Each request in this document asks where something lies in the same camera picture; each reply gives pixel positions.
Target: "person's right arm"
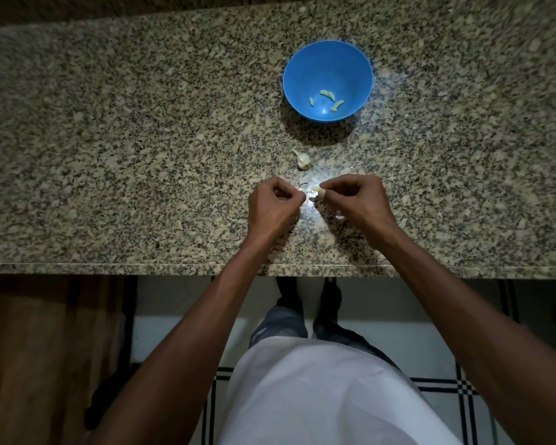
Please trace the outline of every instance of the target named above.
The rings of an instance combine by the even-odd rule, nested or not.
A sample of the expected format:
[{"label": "person's right arm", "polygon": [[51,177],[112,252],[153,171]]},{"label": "person's right arm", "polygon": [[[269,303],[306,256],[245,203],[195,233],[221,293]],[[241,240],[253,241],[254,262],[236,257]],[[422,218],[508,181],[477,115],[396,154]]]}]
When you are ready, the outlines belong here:
[{"label": "person's right arm", "polygon": [[516,443],[556,443],[556,352],[501,314],[397,226],[381,179],[345,175],[320,184],[399,272],[470,381]]}]

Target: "person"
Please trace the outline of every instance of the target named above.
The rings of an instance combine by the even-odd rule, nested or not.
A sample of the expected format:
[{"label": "person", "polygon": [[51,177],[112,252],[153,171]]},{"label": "person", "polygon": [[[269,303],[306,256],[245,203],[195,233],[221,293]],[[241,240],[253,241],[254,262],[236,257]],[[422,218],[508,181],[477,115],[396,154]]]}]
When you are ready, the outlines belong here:
[{"label": "person", "polygon": [[[345,175],[319,198],[397,269],[470,381],[516,443],[556,443],[556,352],[499,313],[397,225],[381,179]],[[92,444],[186,444],[245,295],[305,195],[278,177],[249,198],[239,251],[111,405]],[[227,393],[218,443],[456,444],[414,384],[382,352],[337,325],[328,281],[307,338],[292,281],[254,332]]]}]

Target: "countertop edge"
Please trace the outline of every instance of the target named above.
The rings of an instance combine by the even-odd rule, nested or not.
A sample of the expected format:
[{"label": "countertop edge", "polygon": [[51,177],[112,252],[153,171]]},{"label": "countertop edge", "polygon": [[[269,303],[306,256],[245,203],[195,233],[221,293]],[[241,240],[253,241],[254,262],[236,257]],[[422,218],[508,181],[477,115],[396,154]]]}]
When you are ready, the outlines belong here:
[{"label": "countertop edge", "polygon": [[[217,275],[224,264],[0,263],[0,273],[78,275]],[[556,279],[556,267],[453,267],[460,278]],[[392,266],[266,264],[262,276],[399,276]]]}]

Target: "pants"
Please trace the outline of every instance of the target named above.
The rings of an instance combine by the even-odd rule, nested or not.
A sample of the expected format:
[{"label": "pants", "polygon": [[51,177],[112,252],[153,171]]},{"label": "pants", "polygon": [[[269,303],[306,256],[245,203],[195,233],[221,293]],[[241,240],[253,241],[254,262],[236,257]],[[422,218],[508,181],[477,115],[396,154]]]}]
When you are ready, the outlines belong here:
[{"label": "pants", "polygon": [[[315,336],[317,336],[320,341],[336,342],[338,344],[351,346],[357,350],[377,356],[399,370],[399,367],[396,366],[385,353],[369,344],[363,336],[349,329],[342,328],[334,321],[316,321],[313,325],[313,329],[315,331]],[[266,318],[259,324],[257,329],[253,331],[249,341],[249,348],[259,341],[273,336],[303,337],[307,339],[308,334],[305,328],[303,314],[289,307],[280,305],[274,306],[268,311]]]}]

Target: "countertop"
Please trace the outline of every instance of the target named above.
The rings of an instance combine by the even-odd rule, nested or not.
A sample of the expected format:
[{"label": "countertop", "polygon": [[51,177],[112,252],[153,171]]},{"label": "countertop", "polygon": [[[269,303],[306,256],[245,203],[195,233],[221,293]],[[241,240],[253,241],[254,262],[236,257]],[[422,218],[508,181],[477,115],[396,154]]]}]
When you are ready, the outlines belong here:
[{"label": "countertop", "polygon": [[[372,95],[311,125],[282,72],[315,40]],[[314,166],[297,171],[291,149]],[[556,278],[556,0],[317,0],[0,28],[0,272],[213,274],[274,174],[379,174],[468,278]],[[266,275],[392,275],[311,198]]]}]

